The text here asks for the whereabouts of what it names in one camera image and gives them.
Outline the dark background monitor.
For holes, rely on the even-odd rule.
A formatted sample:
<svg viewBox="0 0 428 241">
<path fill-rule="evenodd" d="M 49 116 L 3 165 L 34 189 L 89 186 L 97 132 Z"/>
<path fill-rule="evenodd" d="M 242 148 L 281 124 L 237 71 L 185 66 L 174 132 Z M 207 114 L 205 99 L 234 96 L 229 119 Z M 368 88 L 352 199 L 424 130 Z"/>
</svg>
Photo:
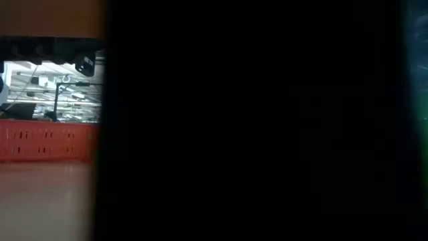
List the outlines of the dark background monitor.
<svg viewBox="0 0 428 241">
<path fill-rule="evenodd" d="M 32 120 L 36 104 L 5 103 L 0 106 L 0 119 Z"/>
</svg>

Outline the wooden shelf with black frame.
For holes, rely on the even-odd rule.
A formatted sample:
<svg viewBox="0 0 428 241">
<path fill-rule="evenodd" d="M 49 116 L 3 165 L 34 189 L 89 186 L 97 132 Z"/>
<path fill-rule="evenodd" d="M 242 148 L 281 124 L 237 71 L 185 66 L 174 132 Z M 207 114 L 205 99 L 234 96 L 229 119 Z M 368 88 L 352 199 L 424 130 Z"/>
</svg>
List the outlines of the wooden shelf with black frame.
<svg viewBox="0 0 428 241">
<path fill-rule="evenodd" d="M 106 36 L 90 203 L 34 173 L 0 241 L 410 241 L 405 0 L 0 0 L 0 35 Z"/>
</svg>

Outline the large orange plastic basket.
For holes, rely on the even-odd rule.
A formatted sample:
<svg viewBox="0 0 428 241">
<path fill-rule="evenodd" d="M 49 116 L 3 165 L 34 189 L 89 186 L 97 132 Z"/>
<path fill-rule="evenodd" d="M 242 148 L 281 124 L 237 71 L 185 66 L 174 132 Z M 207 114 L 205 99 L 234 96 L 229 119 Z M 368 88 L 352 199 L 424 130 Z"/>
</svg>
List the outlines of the large orange plastic basket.
<svg viewBox="0 0 428 241">
<path fill-rule="evenodd" d="M 98 133 L 97 125 L 0 119 L 0 162 L 89 162 Z"/>
</svg>

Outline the black background stand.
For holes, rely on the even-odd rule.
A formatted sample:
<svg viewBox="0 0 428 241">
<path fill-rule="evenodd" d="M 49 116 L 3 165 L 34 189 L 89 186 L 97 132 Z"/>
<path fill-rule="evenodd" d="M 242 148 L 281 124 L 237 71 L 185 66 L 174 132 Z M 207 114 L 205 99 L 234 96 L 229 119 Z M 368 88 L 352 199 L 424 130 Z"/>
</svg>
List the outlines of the black background stand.
<svg viewBox="0 0 428 241">
<path fill-rule="evenodd" d="M 102 107 L 102 84 L 58 82 L 53 112 L 62 123 L 97 123 Z"/>
</svg>

